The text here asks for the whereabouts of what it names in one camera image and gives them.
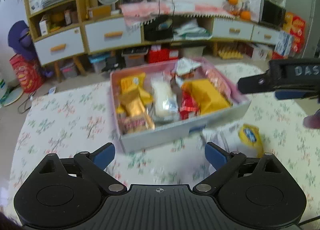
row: white snack package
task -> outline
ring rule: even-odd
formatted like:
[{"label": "white snack package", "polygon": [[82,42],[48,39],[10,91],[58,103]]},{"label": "white snack package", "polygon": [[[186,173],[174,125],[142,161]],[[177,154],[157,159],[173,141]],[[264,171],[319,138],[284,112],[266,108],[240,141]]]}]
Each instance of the white snack package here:
[{"label": "white snack package", "polygon": [[155,113],[157,117],[167,117],[178,113],[177,96],[173,94],[169,82],[155,78],[151,80],[153,97],[155,99]]},{"label": "white snack package", "polygon": [[175,72],[177,73],[178,76],[182,76],[190,73],[191,71],[195,70],[200,66],[201,66],[201,63],[199,62],[193,61],[188,58],[181,58],[176,63]]}]

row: crosshair symbol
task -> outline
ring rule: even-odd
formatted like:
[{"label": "crosshair symbol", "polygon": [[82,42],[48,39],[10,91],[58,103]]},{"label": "crosshair symbol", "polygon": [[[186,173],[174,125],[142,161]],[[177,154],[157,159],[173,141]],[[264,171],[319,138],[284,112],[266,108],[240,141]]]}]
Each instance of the crosshair symbol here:
[{"label": "crosshair symbol", "polygon": [[155,189],[155,191],[157,191],[158,193],[162,193],[163,191],[165,191],[165,189],[159,187],[159,188]]}]

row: ribbed gray panel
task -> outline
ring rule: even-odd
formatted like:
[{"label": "ribbed gray panel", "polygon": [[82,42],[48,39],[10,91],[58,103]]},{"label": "ribbed gray panel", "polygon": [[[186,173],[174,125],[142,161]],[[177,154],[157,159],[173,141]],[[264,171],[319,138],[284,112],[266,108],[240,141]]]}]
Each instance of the ribbed gray panel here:
[{"label": "ribbed gray panel", "polygon": [[[191,193],[186,185],[132,185],[107,198],[88,221],[68,230],[245,230],[227,218],[208,196]],[[287,230],[299,230],[290,226]]]}]

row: purple hat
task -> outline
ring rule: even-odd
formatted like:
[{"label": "purple hat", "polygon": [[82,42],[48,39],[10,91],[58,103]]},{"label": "purple hat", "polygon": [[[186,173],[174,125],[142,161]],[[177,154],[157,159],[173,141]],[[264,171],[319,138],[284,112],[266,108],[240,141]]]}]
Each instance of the purple hat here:
[{"label": "purple hat", "polygon": [[37,57],[35,46],[29,34],[29,27],[24,21],[18,21],[11,27],[8,34],[8,45],[26,60],[33,60]]}]

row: blue lid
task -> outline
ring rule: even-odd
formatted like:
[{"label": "blue lid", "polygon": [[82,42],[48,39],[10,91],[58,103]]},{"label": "blue lid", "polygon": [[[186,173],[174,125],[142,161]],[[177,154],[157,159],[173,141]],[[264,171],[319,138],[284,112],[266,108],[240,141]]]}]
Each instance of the blue lid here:
[{"label": "blue lid", "polygon": [[104,53],[104,54],[94,54],[92,56],[89,56],[89,61],[90,63],[97,63],[100,61],[105,60],[106,58],[110,57],[111,54],[110,53]]}]

